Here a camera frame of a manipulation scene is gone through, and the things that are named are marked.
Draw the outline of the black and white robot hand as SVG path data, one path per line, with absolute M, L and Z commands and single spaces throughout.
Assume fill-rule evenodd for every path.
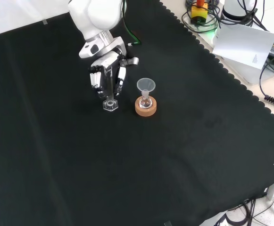
M 126 67 L 137 65 L 139 58 L 125 57 L 117 48 L 97 59 L 89 68 L 91 86 L 99 97 L 108 96 L 108 76 L 112 76 L 113 93 L 119 95 L 126 78 Z

